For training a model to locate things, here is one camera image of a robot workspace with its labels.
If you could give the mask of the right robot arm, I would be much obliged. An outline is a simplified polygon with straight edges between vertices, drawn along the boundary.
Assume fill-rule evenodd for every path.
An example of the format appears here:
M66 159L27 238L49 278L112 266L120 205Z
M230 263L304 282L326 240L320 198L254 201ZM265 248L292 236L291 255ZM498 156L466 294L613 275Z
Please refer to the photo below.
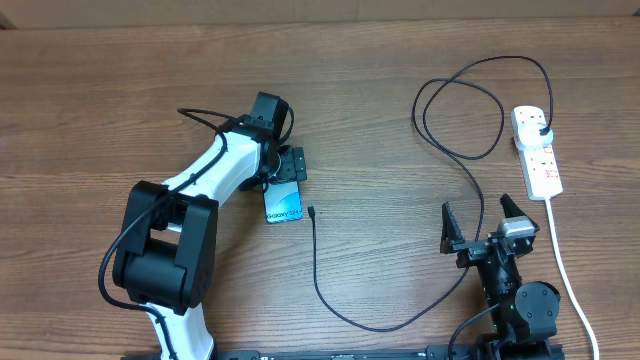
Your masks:
M565 357L563 347L553 345L561 296L548 282L524 282L516 260L533 251L538 224L507 194L500 198L505 218L482 241L467 242L448 203L442 205L440 252L455 254L456 265L476 268L487 308L466 320L452 334L442 359L540 359ZM471 345L455 344L460 333L484 315L490 315L494 331L477 337Z

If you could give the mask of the blue-screen Samsung smartphone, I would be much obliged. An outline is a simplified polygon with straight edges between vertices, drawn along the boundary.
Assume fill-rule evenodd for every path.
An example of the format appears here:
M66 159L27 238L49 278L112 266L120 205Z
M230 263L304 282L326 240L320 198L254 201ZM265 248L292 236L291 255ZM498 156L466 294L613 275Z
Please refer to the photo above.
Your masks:
M277 224L300 220L304 216L299 184L271 184L263 193L266 221Z

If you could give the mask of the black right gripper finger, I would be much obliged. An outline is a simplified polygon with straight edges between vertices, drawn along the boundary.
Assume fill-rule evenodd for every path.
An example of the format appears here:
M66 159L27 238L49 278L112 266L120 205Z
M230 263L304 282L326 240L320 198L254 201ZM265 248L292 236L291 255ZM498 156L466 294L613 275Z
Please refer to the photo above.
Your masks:
M465 239L448 202L442 205L442 223L440 252L443 254L458 252L465 244Z
M526 213L514 202L514 200L508 194L503 194L500 197L500 204L506 218L515 218L526 215Z

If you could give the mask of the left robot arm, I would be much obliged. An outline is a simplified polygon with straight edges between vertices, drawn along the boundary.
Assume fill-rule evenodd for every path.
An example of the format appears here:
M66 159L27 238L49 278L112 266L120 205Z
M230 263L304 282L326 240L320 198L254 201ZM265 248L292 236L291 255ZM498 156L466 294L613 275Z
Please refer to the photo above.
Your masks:
M130 300L111 305L146 313L161 345L159 359L213 359L203 300L212 282L219 211L237 191L260 188L270 224L304 216L299 185L307 178L304 151L287 144L294 111L261 92L250 113L224 115L214 142L194 163L160 184L130 191L121 232L99 271L110 271Z

